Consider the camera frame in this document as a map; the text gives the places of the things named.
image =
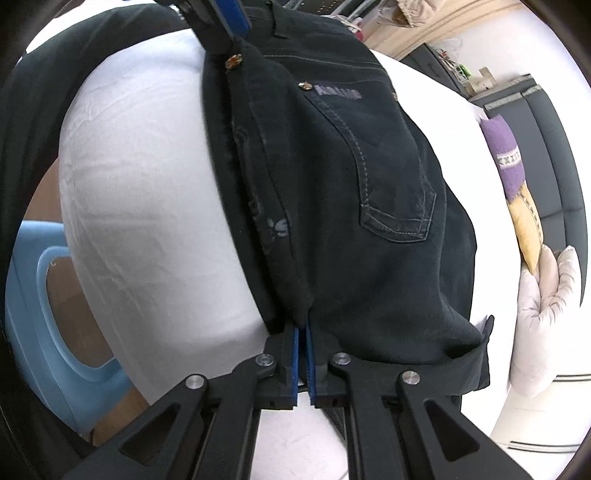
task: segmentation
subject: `white fabric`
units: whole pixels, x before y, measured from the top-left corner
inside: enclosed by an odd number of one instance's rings
[[[555,259],[543,246],[539,281],[527,266],[521,269],[511,385],[523,397],[548,388],[566,354],[566,331],[577,318],[581,298],[581,270],[573,247]]]
[[[501,182],[479,111],[415,70],[376,56],[474,225],[470,321],[482,329],[493,314],[496,326],[491,386],[466,395],[463,411],[489,434],[506,397],[519,279]],[[151,403],[188,374],[230,371],[260,352],[265,339],[207,150],[202,65],[203,50],[190,31],[120,51],[86,79],[61,131],[61,207],[74,267],[111,349]],[[346,452],[327,420],[315,410],[301,412],[263,415],[257,478],[343,476]],[[306,475],[302,465],[309,466]]]

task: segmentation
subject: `wooden floor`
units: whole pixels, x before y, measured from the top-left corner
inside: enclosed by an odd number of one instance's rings
[[[57,162],[49,169],[29,205],[25,218],[61,222]],[[69,258],[58,258],[47,272],[47,294],[64,342],[85,365],[99,367],[113,357],[86,303]],[[93,443],[101,445],[148,407],[134,387],[93,431]]]

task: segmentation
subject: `white bedsheet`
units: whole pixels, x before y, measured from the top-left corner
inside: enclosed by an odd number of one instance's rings
[[[376,55],[476,231],[470,321],[481,326],[494,314],[496,325],[491,386],[466,395],[463,411],[489,434],[506,396],[519,281],[501,182],[475,108]],[[203,58],[191,31],[112,55],[87,78],[61,131],[61,207],[74,266],[112,351],[151,403],[188,374],[230,371],[261,351],[266,336],[207,150]],[[320,412],[263,415],[253,479],[338,480],[345,472],[345,449]]]

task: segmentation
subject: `purple pillow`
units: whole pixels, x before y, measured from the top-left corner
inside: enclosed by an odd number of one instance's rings
[[[525,181],[521,153],[513,132],[500,115],[490,120],[481,119],[480,128],[499,169],[505,197],[511,203]]]

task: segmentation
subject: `belt loop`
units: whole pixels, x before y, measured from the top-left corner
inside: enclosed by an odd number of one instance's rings
[[[283,7],[281,5],[277,5],[272,0],[265,0],[265,5],[269,6],[271,10],[271,16],[273,17],[273,36],[278,38],[289,38],[289,20],[283,11]]]

